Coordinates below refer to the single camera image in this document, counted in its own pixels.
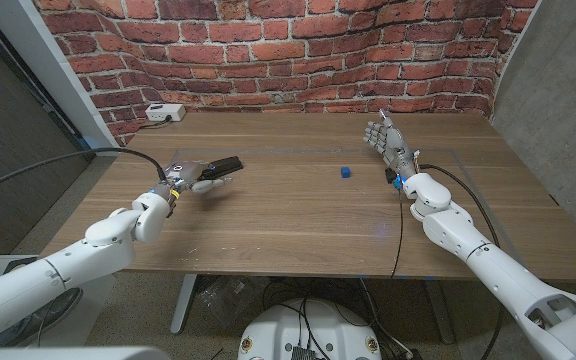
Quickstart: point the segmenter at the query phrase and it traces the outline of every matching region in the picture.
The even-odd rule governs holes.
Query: robot forearm
[[[428,174],[417,174],[404,185],[406,194],[416,198],[411,211],[428,238],[468,265],[544,359],[575,359],[576,295],[545,284],[492,244],[467,211],[449,200],[450,193],[436,191],[436,185]]]

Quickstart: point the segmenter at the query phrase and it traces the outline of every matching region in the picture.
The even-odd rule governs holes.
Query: black cable
[[[392,279],[395,276],[395,271],[397,270],[397,264],[399,263],[399,254],[401,253],[401,242],[404,240],[404,205],[401,202],[401,187],[403,184],[401,183],[401,179],[399,179],[399,189],[397,189],[398,198],[399,198],[399,222],[401,223],[399,229],[399,246],[397,247],[397,257],[395,257],[395,266],[392,268],[392,273],[390,274],[390,278]]]
[[[493,242],[495,243],[495,245],[497,247],[500,247],[499,246],[499,239],[497,238],[497,233],[495,232],[495,228],[492,226],[492,222],[490,221],[488,214],[486,214],[486,210],[484,210],[483,205],[481,204],[481,202],[479,201],[479,199],[477,198],[475,193],[473,193],[472,190],[470,190],[468,185],[466,185],[458,177],[453,175],[450,171],[443,169],[439,166],[431,165],[431,164],[421,164],[421,165],[419,165],[419,168],[420,169],[434,169],[434,170],[440,171],[440,172],[444,173],[445,175],[448,175],[451,179],[455,180],[455,182],[457,182],[459,185],[461,185],[461,187],[464,188],[464,190],[466,190],[468,192],[468,195],[470,195],[470,197],[475,201],[475,204],[477,204],[477,208],[479,208],[479,211],[481,212],[481,215],[483,215],[484,220],[486,221],[486,225],[488,225],[488,229],[490,230],[490,233],[492,234]],[[490,339],[490,342],[488,343],[488,346],[486,347],[486,351],[484,351],[484,354],[481,356],[481,360],[486,360],[488,358],[488,355],[490,355],[490,352],[492,351],[492,348],[495,345],[495,342],[497,341],[497,337],[499,336],[499,332],[501,331],[501,326],[503,325],[503,321],[504,321],[504,315],[505,315],[504,306],[501,303],[499,303],[499,315],[497,316],[497,324],[495,325],[495,331],[493,332],[492,338]]]
[[[222,351],[224,351],[224,348],[219,349],[219,351],[217,351],[217,353],[215,355],[213,355],[213,357],[211,357],[210,360],[215,360],[217,355],[221,354]]]
[[[304,308],[304,301],[301,302],[299,305],[299,341],[297,342],[297,346],[301,347],[301,309]]]
[[[326,355],[324,349],[322,349],[321,346],[319,346],[319,343],[317,342],[317,339],[315,339],[315,335],[312,333],[312,330],[310,330],[310,323],[308,322],[308,316],[306,315],[306,303],[307,303],[306,298],[304,298],[304,321],[306,322],[306,327],[308,328],[308,334],[310,335],[312,341],[315,343],[317,349],[319,349],[319,352],[321,352],[321,355],[323,355],[324,358],[326,358],[326,360],[330,360],[328,355]]]
[[[156,123],[154,123],[154,124],[141,125],[138,130],[141,130],[141,129],[150,129],[150,128],[159,129],[160,127],[163,127],[162,125],[165,125],[165,124],[169,123],[171,120],[172,120],[172,116],[168,115],[168,116],[166,116],[166,118],[164,119],[164,121],[156,122]]]
[[[285,308],[288,308],[292,311],[298,312],[301,314],[301,316],[304,317],[304,321],[306,322],[306,328],[308,328],[308,336],[309,338],[312,338],[312,341],[315,343],[315,346],[317,347],[317,349],[319,349],[319,352],[321,352],[321,354],[324,356],[324,358],[326,358],[326,360],[330,360],[330,358],[328,357],[328,355],[326,355],[326,353],[324,352],[324,350],[321,348],[321,346],[319,346],[319,343],[317,343],[317,340],[315,339],[315,336],[312,333],[312,330],[310,329],[310,323],[308,322],[308,317],[306,316],[306,302],[307,302],[307,298],[304,297],[304,300],[302,301],[303,304],[303,313],[291,306],[288,306],[286,304],[277,304],[279,306],[283,306]]]
[[[77,151],[77,152],[73,152],[70,154],[57,156],[57,157],[54,157],[52,159],[42,160],[38,163],[26,166],[26,167],[21,168],[17,171],[13,171],[8,175],[4,175],[4,176],[0,177],[0,184],[4,181],[7,181],[7,180],[14,178],[17,175],[21,175],[25,172],[28,172],[30,170],[34,170],[34,169],[41,167],[41,166],[44,166],[44,165],[48,165],[48,164],[53,163],[55,161],[60,161],[60,160],[68,159],[68,158],[75,157],[75,156],[87,155],[87,154],[98,153],[98,152],[122,152],[122,153],[126,153],[126,154],[132,154],[132,155],[139,156],[143,159],[150,161],[153,165],[155,165],[155,167],[157,168],[157,175],[159,176],[159,180],[166,181],[166,173],[164,173],[164,170],[161,168],[161,165],[159,165],[159,163],[157,163],[157,161],[155,159],[151,158],[150,156],[148,156],[144,153],[141,153],[141,152],[135,151],[135,150],[124,149],[124,148],[97,148],[97,149]]]
[[[337,309],[337,312],[339,313],[339,315],[340,315],[344,320],[346,320],[346,322],[347,322],[348,324],[350,324],[350,325],[352,325],[352,326],[357,326],[357,327],[366,327],[366,326],[371,326],[371,325],[372,325],[372,323],[370,323],[370,324],[368,324],[368,323],[366,323],[366,324],[355,324],[355,323],[353,323],[352,321],[348,320],[348,318],[345,317],[344,314],[341,313],[341,310],[339,310],[339,304],[337,304],[337,303],[334,303],[334,304],[335,304],[335,308]]]
[[[52,309],[52,304],[55,303],[56,299],[57,298],[52,299],[52,301],[50,302],[50,305],[48,305],[48,309],[46,310],[44,317],[41,319],[41,324],[39,324],[39,331],[37,331],[37,347],[41,346],[41,330],[43,330],[43,328],[44,328],[44,322],[46,321],[46,318],[48,317],[48,313]]]
[[[486,214],[486,210],[484,210],[483,205],[481,205],[481,202],[477,198],[477,195],[475,195],[475,193],[473,193],[472,190],[470,190],[468,185],[466,185],[458,177],[453,175],[450,171],[443,169],[437,165],[421,164],[421,165],[419,165],[419,168],[420,169],[434,169],[434,170],[440,171],[440,172],[444,173],[445,175],[448,175],[451,179],[455,180],[455,182],[457,182],[457,184],[461,185],[461,187],[464,188],[464,190],[466,190],[468,192],[468,195],[470,195],[470,197],[475,201],[475,204],[477,204],[477,207],[479,208],[481,215],[483,215],[484,220],[486,221],[486,225],[488,225],[488,229],[490,229],[490,233],[492,234],[492,241],[495,243],[495,245],[497,245],[497,247],[499,247],[499,239],[497,238],[497,233],[495,232],[495,228],[492,226],[492,222],[490,221],[488,214]]]

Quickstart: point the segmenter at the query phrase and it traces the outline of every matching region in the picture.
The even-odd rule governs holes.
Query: blue connector
[[[395,189],[401,190],[401,184],[403,184],[405,182],[406,182],[406,179],[397,175],[397,177],[395,178],[395,181],[393,181],[392,184],[394,185]]]

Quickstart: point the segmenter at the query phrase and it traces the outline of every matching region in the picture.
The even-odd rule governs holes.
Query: robotic arm
[[[135,260],[133,241],[149,244],[157,239],[181,192],[208,192],[231,180],[220,176],[242,167],[236,157],[213,164],[173,159],[167,180],[141,194],[131,210],[113,211],[91,225],[83,239],[0,276],[0,332],[66,290],[130,265]]]
[[[576,359],[576,295],[545,284],[474,226],[450,191],[420,173],[416,154],[382,110],[382,124],[368,123],[364,141],[384,156],[399,175],[415,219],[426,236],[457,256],[506,307],[544,359]]]

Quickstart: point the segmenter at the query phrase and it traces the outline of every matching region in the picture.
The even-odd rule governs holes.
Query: table leg
[[[437,323],[441,342],[444,344],[454,344],[455,333],[452,331],[448,307],[446,306],[444,292],[441,290],[441,284],[439,281],[425,280],[424,287],[426,288],[426,295],[432,305],[432,311],[435,315],[435,322]]]
[[[175,335],[183,331],[188,311],[190,310],[190,304],[192,303],[196,280],[197,274],[184,275],[184,281],[181,283],[181,291],[177,299],[177,306],[175,307],[175,314],[172,316],[172,324],[170,324],[170,332]]]

